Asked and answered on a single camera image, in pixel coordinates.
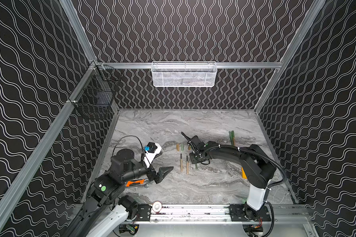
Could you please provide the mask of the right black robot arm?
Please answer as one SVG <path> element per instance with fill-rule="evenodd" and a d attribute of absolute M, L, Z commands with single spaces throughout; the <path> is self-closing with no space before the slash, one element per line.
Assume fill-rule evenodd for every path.
<path fill-rule="evenodd" d="M 282 166 L 258 145 L 237 147 L 215 141 L 205 143 L 198 136 L 190 138 L 183 132 L 181 135 L 191 147 L 189 157 L 192 164 L 209 165 L 211 160 L 224 160 L 241 166 L 250 183 L 248 198 L 242 208 L 243 216 L 248 220 L 259 219 L 261 210 L 268 203 L 271 188 L 287 181 Z"/>

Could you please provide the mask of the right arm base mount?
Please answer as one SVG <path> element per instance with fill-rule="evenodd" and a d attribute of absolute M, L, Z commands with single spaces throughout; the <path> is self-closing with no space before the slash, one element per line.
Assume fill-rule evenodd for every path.
<path fill-rule="evenodd" d="M 269 209 L 264 204 L 257 211 L 247 204 L 231 204 L 228 209 L 232 222 L 270 222 L 272 220 Z"/>

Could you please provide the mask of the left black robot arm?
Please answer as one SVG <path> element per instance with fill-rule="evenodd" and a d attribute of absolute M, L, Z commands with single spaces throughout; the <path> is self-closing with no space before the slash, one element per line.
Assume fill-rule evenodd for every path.
<path fill-rule="evenodd" d="M 159 184 L 173 170 L 172 166 L 153 166 L 136 161 L 131 149 L 121 149 L 111 157 L 111 166 L 90 186 L 85 202 L 64 232 L 65 237 L 106 237 L 122 223 L 135 221 L 138 202 L 121 196 L 129 181 L 147 176 Z"/>

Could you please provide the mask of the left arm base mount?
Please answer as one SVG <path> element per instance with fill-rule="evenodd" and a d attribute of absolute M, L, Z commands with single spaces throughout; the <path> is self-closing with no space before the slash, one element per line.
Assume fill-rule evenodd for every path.
<path fill-rule="evenodd" d="M 138 204 L 131 209 L 130 220 L 131 222 L 148 222 L 152 214 L 152 206 L 149 204 Z"/>

